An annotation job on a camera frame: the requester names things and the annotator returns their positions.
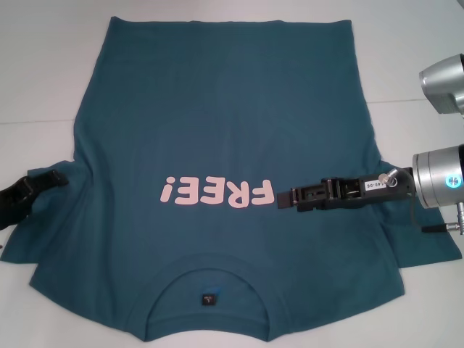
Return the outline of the teal t-shirt with pink print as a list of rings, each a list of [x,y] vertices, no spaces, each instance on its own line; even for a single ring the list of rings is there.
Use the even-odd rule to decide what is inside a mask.
[[[152,341],[271,341],[404,294],[402,268],[459,260],[410,201],[297,212],[276,195],[386,172],[352,23],[110,20],[72,162],[1,261],[65,309]]]

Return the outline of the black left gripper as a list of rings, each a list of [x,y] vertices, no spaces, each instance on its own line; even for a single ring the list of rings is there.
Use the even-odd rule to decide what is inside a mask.
[[[25,176],[0,191],[0,231],[23,221],[30,214],[38,193],[68,183],[64,173],[50,170],[36,176],[35,183],[31,177]]]

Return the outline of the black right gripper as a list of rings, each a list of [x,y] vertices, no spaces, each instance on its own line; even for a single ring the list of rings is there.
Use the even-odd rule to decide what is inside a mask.
[[[380,175],[372,174],[359,178],[324,178],[315,185],[293,187],[276,195],[277,208],[294,207],[298,212],[359,209],[369,204],[408,199],[415,188],[413,169],[396,168],[396,171],[394,186],[381,183]]]

